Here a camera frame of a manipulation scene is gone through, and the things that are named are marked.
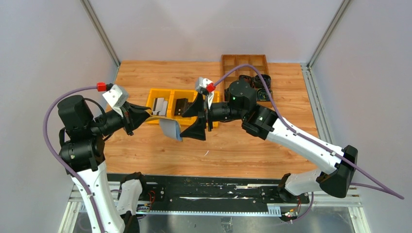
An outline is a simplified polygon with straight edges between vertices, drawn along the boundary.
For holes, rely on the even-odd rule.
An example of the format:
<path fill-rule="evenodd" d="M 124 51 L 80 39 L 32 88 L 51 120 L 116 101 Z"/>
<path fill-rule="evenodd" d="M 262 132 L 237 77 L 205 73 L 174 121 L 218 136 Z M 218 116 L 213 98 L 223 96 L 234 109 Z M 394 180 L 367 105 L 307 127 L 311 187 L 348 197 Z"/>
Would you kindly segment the yellow leather card holder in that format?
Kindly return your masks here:
<path fill-rule="evenodd" d="M 146 112 L 149 114 L 149 117 L 145 120 L 145 122 L 159 121 L 159 126 L 166 137 L 180 142 L 183 141 L 183 138 L 180 135 L 180 124 L 176 119 L 167 117 L 167 109 L 165 111 L 161 111 L 162 114 L 153 114 L 150 109 L 146 110 Z"/>

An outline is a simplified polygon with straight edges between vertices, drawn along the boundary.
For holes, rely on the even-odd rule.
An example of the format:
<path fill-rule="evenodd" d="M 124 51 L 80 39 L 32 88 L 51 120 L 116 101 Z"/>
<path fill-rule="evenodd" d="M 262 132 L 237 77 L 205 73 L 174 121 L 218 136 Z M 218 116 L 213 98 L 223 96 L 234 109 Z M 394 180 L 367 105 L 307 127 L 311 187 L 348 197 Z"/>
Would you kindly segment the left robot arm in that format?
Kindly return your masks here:
<path fill-rule="evenodd" d="M 94 117 L 88 101 L 74 95 L 58 103 L 64 124 L 59 133 L 59 157 L 74 172 L 71 177 L 81 192 L 94 233 L 138 233 L 137 203 L 147 189 L 145 176 L 140 172 L 126 175 L 120 182 L 116 205 L 108 184 L 104 147 L 106 138 L 117 130 L 133 135 L 149 118 L 149 107 L 126 101 L 120 107 L 121 115 L 111 110 Z"/>

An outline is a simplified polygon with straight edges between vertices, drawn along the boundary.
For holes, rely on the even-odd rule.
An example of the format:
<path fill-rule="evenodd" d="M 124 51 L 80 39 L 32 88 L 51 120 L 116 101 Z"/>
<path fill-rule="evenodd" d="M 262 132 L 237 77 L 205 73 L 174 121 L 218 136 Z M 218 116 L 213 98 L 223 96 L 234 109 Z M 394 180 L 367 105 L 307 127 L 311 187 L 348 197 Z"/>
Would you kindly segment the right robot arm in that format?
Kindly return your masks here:
<path fill-rule="evenodd" d="M 213 122 L 241 120 L 241 127 L 248 134 L 287 147 L 314 163 L 315 170 L 287 173 L 282 177 L 275 195 L 283 201 L 315 191 L 324 191 L 336 198 L 347 195 L 355 173 L 348 162 L 357 162 L 358 150 L 351 145 L 345 148 L 332 145 L 292 126 L 275 110 L 258 104 L 256 90 L 244 80 L 230 84 L 225 102 L 208 104 L 199 93 L 182 116 L 197 119 L 180 133 L 181 137 L 204 141 L 206 130 L 213 128 Z"/>

